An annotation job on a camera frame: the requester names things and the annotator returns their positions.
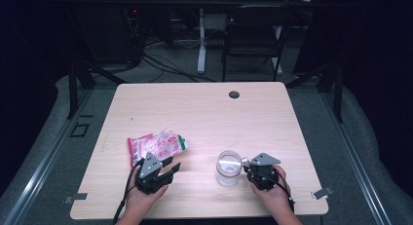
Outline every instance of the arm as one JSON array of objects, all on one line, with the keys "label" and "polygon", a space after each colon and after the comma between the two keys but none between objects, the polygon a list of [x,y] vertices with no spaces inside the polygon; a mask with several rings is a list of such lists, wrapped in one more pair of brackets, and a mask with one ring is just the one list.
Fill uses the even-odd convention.
[{"label": "arm", "polygon": [[[281,167],[274,166],[274,169],[285,179],[285,171]],[[288,185],[284,185],[280,177],[279,184],[289,191]],[[302,225],[301,221],[289,207],[287,195],[280,187],[276,186],[268,191],[260,191],[251,183],[251,188],[254,194],[261,199],[265,207],[271,212],[279,225]]]},{"label": "arm", "polygon": [[131,190],[127,195],[126,209],[124,215],[118,220],[117,225],[136,225],[145,217],[149,212],[152,205],[155,204],[167,191],[168,185],[164,185],[155,194],[147,195],[140,192],[134,186],[134,180],[136,178],[137,168],[133,172],[131,177],[130,188]]}]

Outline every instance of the metal bracket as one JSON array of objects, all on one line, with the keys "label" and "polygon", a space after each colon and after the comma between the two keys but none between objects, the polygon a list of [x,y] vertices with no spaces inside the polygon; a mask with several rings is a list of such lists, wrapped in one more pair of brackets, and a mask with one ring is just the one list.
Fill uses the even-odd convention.
[{"label": "metal bracket", "polygon": [[312,194],[313,198],[318,200],[318,199],[321,199],[321,198],[326,198],[327,199],[328,195],[330,195],[332,193],[334,193],[334,191],[331,189],[330,186],[328,186],[326,188],[318,190],[316,193],[312,192],[311,194]]},{"label": "metal bracket", "polygon": [[78,200],[85,200],[88,197],[88,194],[73,194],[73,196],[66,196],[64,197],[63,203],[64,204],[73,204],[75,201]]}]

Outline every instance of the snack bag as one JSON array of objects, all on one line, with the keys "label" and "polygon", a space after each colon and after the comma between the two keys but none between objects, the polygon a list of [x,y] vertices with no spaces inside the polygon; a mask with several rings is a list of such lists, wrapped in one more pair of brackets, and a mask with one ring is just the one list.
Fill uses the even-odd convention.
[{"label": "snack bag", "polygon": [[164,130],[157,134],[147,134],[138,139],[128,138],[131,168],[141,158],[145,158],[148,152],[151,152],[158,160],[162,161],[170,156],[182,153],[187,147],[186,140],[170,130]]}]

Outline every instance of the glass cup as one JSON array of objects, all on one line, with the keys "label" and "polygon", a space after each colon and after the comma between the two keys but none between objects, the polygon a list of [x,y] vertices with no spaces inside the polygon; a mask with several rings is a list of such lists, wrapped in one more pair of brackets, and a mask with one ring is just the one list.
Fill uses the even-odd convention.
[{"label": "glass cup", "polygon": [[234,151],[222,152],[216,162],[216,180],[223,186],[233,186],[240,179],[242,159]]}]

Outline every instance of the dark background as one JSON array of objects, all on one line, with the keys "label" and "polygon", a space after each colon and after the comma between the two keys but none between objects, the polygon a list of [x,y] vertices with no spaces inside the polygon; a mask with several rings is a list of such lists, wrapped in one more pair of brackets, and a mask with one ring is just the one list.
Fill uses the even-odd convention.
[{"label": "dark background", "polygon": [[[366,5],[357,13],[315,12],[296,72],[313,70],[337,56],[344,43],[350,46],[343,65],[345,86],[372,124],[381,161],[395,183],[413,197],[413,5],[410,0],[320,1]],[[135,55],[119,10],[94,9],[93,14],[78,10],[81,14],[72,17],[82,18],[71,19],[63,8],[54,7],[51,12],[41,0],[0,2],[3,193],[49,116],[57,95],[55,82],[67,75],[71,63],[79,56],[129,62]],[[96,24],[113,22],[113,28],[85,24],[84,15],[94,15],[89,18]],[[98,51],[97,34],[108,40]],[[114,39],[123,42],[117,51],[111,49]]]}]

